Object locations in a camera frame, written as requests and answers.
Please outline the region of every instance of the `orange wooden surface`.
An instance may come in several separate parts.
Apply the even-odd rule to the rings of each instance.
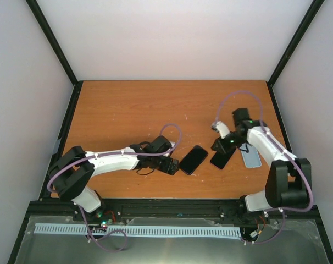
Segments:
[[[94,177],[89,187],[102,197],[231,199],[263,190],[269,168],[247,169],[236,151],[223,170],[209,163],[210,149],[219,136],[211,128],[223,97],[237,90],[255,93],[264,105],[264,121],[284,144],[265,81],[85,81],[76,106],[64,153],[81,145],[86,151],[118,150],[141,141],[152,141],[166,123],[182,129],[182,142],[172,157],[181,160],[194,145],[209,156],[192,175],[174,176],[159,171],[141,176],[135,170]],[[249,108],[252,118],[259,107],[249,95],[236,95],[224,105],[220,120],[234,129],[231,112]],[[177,140],[177,130],[164,135]]]

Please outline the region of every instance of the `black metal frame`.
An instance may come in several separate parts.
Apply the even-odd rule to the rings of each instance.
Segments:
[[[82,88],[82,81],[78,81],[72,71],[69,62],[67,61],[58,41],[56,40],[54,33],[52,32],[45,16],[43,15],[40,6],[36,0],[26,0],[30,9],[32,10],[35,18],[37,19],[40,27],[42,28],[48,42],[51,44],[54,52],[56,53],[60,63],[62,64],[65,72],[67,73],[70,81],[72,82],[74,89],[71,95],[68,109],[66,111],[62,128],[59,132],[58,140],[59,147],[56,153],[51,158],[51,166],[58,158],[63,154],[66,138],[69,133],[71,121],[74,116],[75,107],[80,96]],[[309,9],[307,10],[302,22],[296,30],[292,40],[290,41],[287,49],[282,55],[278,65],[276,66],[272,76],[267,82],[269,94],[274,105],[275,113],[279,121],[279,125],[284,136],[286,147],[291,151],[291,145],[286,134],[285,126],[280,115],[278,104],[275,99],[273,87],[277,81],[279,75],[290,59],[295,48],[299,44],[302,36],[308,29],[308,26],[312,22],[319,8],[323,4],[324,0],[313,0]],[[69,202],[60,202],[58,199],[50,197],[50,193],[46,190],[46,184],[48,182],[48,176],[45,177],[43,187],[40,193],[38,201],[32,201],[26,211],[26,215],[21,225],[18,238],[15,242],[12,254],[9,259],[9,264],[15,263],[18,251],[20,249],[21,241],[30,216],[33,215],[56,215],[56,216],[74,216],[75,207]],[[121,213],[121,220],[132,219],[134,217],[187,217],[187,218],[206,218],[211,219],[219,223],[232,223],[238,227],[250,227],[253,223],[244,224],[233,219],[230,216],[221,216],[226,208],[232,208],[236,206],[237,200],[141,200],[141,199],[103,199],[106,205],[114,208],[115,211],[119,210]],[[333,263],[333,252],[325,232],[323,221],[321,220],[319,210],[316,206],[307,213],[295,213],[288,212],[290,219],[313,219],[317,223],[318,231],[321,236],[325,251],[327,253],[330,263]]]

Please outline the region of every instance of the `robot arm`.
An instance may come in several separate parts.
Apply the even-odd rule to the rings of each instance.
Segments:
[[[170,158],[171,153],[164,156],[143,156],[144,153],[162,153],[173,146],[174,143],[164,136],[157,137],[152,143],[142,142],[115,151],[85,152],[80,146],[77,146],[70,149],[51,166],[49,177],[53,177],[75,160],[93,156],[94,158],[80,163],[79,168],[70,168],[65,171],[54,180],[53,185],[62,201],[72,201],[83,207],[86,212],[99,218],[105,206],[99,195],[86,186],[91,178],[106,172],[141,168],[157,169],[174,175],[179,170],[179,161]],[[136,155],[125,155],[125,152],[136,153]]]
[[[235,131],[230,132],[223,122],[213,124],[213,130],[220,134],[215,140],[212,150],[222,154],[240,147],[244,143],[253,145],[263,156],[270,167],[265,189],[256,194],[244,197],[245,207],[248,212],[255,212],[281,206],[300,206],[309,201],[306,186],[301,177],[294,170],[291,162],[284,156],[289,155],[300,166],[308,182],[310,183],[310,163],[305,158],[297,158],[288,152],[270,133],[265,125],[263,132],[260,122],[249,117],[247,108],[239,108],[233,112]],[[268,139],[271,136],[274,141],[284,150],[280,152]],[[295,181],[289,181],[288,175],[293,176]]]

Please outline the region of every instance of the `phone screen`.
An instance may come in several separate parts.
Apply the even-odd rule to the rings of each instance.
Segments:
[[[236,149],[233,149],[226,154],[220,154],[219,152],[216,152],[213,158],[210,160],[210,162],[217,168],[224,169],[225,165],[227,164],[227,162],[232,157],[235,151]]]
[[[242,149],[246,149],[246,144],[241,146]],[[258,151],[255,147],[247,144],[248,152],[241,151],[243,161],[245,163],[246,168],[258,168],[262,166],[262,162],[260,161]]]
[[[195,146],[182,159],[182,161],[180,161],[180,169],[186,174],[191,175],[207,156],[207,150],[205,150],[201,146]]]

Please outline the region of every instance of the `phone case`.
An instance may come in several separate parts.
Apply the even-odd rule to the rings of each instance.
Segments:
[[[245,163],[246,168],[259,168],[262,166],[262,162],[260,161],[258,151],[255,147],[251,146],[250,144],[247,144],[249,152],[241,151],[241,155],[243,158],[243,161]],[[241,149],[246,149],[246,143],[242,144],[240,147]]]

